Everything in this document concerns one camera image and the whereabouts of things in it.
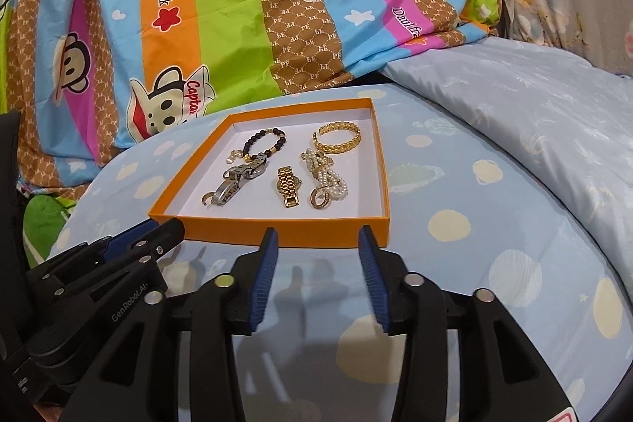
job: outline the colorful striped comforter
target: colorful striped comforter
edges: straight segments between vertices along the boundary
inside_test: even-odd
[[[31,183],[89,182],[119,149],[228,107],[472,42],[500,0],[2,0],[0,102]],[[76,189],[71,195],[79,195]]]

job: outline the pearl necklace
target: pearl necklace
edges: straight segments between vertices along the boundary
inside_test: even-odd
[[[315,208],[324,208],[330,202],[330,199],[339,201],[347,195],[347,183],[331,169],[334,160],[326,156],[322,151],[314,152],[312,149],[306,149],[301,154],[301,159],[306,162],[308,170],[314,178],[318,180],[317,186],[310,197],[312,206]],[[316,198],[323,197],[321,204],[316,204]]]

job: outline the orange box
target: orange box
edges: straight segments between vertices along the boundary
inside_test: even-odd
[[[312,148],[312,134],[324,124],[354,122],[361,128],[361,143],[343,154],[330,155],[332,170],[346,181],[349,193],[327,208],[314,209],[309,195],[317,182],[300,154]],[[224,206],[205,207],[202,196],[214,191],[230,166],[230,150],[261,129],[277,127],[286,133],[286,144],[268,160],[267,170],[248,181]],[[349,131],[333,131],[319,137],[324,144],[339,144],[352,138]],[[271,147],[276,139],[265,136],[252,152]],[[275,188],[277,169],[291,166],[303,184],[298,189],[299,206],[286,208]],[[279,234],[281,247],[353,248],[358,231],[368,224],[381,247],[389,239],[389,194],[381,139],[373,103],[369,98],[341,99],[265,108],[228,115],[191,155],[149,213],[158,222],[178,217],[185,225],[185,238],[204,242],[259,245],[267,227]]]

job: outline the jewelry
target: jewelry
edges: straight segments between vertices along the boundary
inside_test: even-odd
[[[330,199],[338,201],[347,195],[347,183],[330,168],[334,160],[326,156],[323,151],[306,149],[301,153],[301,159],[306,162],[308,170],[319,185],[310,195],[310,204],[316,209],[323,209],[330,204]]]
[[[326,145],[319,142],[317,140],[317,134],[314,133],[312,135],[312,141],[314,142],[316,149],[323,151],[326,154],[341,154],[343,152],[347,152],[348,150],[352,150],[360,144],[360,128],[352,122],[332,122],[330,124],[326,124],[318,129],[318,134],[323,135],[326,132],[338,131],[339,129],[347,129],[347,131],[355,132],[356,136],[344,144]]]
[[[247,140],[247,142],[244,144],[243,150],[232,150],[229,154],[229,157],[227,158],[227,163],[233,163],[236,158],[242,158],[244,161],[246,161],[246,163],[250,163],[251,161],[253,161],[254,157],[249,154],[252,144],[257,142],[262,136],[270,133],[278,136],[279,140],[277,140],[277,143],[274,144],[273,147],[265,150],[263,154],[266,155],[266,158],[270,158],[271,156],[273,156],[273,154],[277,151],[280,151],[286,143],[286,134],[281,129],[277,128],[262,129],[262,131],[256,132],[254,135],[252,135],[251,138]]]
[[[224,206],[233,196],[246,184],[247,181],[255,179],[264,173],[268,166],[268,157],[263,153],[255,156],[249,164],[230,167],[225,170],[222,177],[224,182],[216,191],[210,191],[202,196],[202,204],[207,207],[215,204]]]
[[[297,190],[301,186],[301,180],[292,173],[291,167],[282,167],[277,170],[279,181],[277,189],[284,196],[284,204],[287,208],[293,208],[299,205],[299,196]]]

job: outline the metal screw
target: metal screw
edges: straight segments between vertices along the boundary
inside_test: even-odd
[[[235,278],[231,274],[222,274],[215,279],[215,286],[220,288],[228,288],[233,283],[235,283]]]
[[[147,304],[158,304],[163,300],[163,294],[159,291],[150,291],[145,295],[145,302]]]
[[[409,286],[422,286],[424,284],[424,278],[417,272],[411,272],[404,276],[404,282]]]
[[[481,302],[492,302],[495,300],[495,295],[487,288],[481,288],[475,292],[475,297]]]

